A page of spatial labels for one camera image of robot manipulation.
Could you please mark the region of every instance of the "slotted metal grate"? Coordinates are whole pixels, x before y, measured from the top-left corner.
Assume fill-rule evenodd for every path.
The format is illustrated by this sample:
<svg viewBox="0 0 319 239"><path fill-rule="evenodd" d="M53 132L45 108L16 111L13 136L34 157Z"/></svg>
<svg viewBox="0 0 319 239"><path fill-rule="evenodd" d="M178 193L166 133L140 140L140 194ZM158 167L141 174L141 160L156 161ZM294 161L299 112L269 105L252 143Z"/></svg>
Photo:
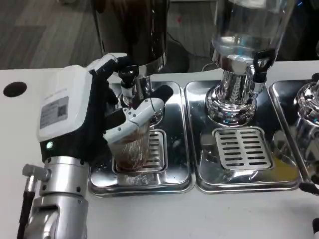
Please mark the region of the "slotted metal grate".
<svg viewBox="0 0 319 239"><path fill-rule="evenodd" d="M167 168L166 134L163 130L156 129L150 131L149 158L146 164L136 171L125 171L117 167L114 162L115 171L122 174L156 173Z"/></svg>
<svg viewBox="0 0 319 239"><path fill-rule="evenodd" d="M225 169L261 170L272 167L261 128L218 128L213 136Z"/></svg>

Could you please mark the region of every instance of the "coffee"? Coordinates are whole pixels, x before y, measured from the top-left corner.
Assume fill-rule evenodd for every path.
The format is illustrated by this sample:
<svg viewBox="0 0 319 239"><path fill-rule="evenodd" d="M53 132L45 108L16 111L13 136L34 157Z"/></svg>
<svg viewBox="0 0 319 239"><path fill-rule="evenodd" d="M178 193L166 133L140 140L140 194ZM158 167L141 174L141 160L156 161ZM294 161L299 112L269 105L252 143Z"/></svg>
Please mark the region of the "coffee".
<svg viewBox="0 0 319 239"><path fill-rule="evenodd" d="M166 48L169 0L92 0L103 54L125 52L139 66Z"/></svg>

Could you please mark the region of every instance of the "white countertop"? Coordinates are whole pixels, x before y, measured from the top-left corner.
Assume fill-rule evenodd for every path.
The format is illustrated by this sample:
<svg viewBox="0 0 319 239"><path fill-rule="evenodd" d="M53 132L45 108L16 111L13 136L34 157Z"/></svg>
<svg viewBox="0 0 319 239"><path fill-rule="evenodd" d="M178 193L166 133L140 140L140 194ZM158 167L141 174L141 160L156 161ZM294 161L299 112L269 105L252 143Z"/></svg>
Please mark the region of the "white countertop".
<svg viewBox="0 0 319 239"><path fill-rule="evenodd" d="M16 238L26 163L42 166L36 139L41 89L56 69L0 71L0 88L24 81L27 91L16 98L0 95L0 159L2 194L0 233ZM276 62L268 85L276 80L309 79L319 62ZM194 80L218 80L221 70L154 75L182 87ZM112 77L110 82L118 79ZM319 198L301 192L205 195L193 188L185 194L99 199L89 202L88 239L312 239L319 217Z"/></svg>

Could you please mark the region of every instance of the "gray carpet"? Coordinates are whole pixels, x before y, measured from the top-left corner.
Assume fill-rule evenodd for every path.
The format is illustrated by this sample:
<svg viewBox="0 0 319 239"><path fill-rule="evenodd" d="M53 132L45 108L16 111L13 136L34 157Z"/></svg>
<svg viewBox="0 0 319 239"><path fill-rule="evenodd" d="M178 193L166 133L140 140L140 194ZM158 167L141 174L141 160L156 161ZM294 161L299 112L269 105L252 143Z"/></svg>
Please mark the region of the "gray carpet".
<svg viewBox="0 0 319 239"><path fill-rule="evenodd" d="M101 56L90 1L0 0L0 69L82 66ZM211 62L214 2L171 3L168 31L189 52L189 72Z"/></svg>

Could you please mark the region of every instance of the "spout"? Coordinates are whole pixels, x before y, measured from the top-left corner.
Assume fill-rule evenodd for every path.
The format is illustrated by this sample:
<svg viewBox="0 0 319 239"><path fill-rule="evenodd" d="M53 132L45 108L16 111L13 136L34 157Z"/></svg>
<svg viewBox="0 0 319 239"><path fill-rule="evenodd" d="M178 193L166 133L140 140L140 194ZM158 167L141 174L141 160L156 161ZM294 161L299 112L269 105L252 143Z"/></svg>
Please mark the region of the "spout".
<svg viewBox="0 0 319 239"><path fill-rule="evenodd" d="M247 69L247 75L251 79L251 91L256 96L262 92L267 81L267 71L274 64L276 59L276 50L256 52L254 54L253 64Z"/></svg>

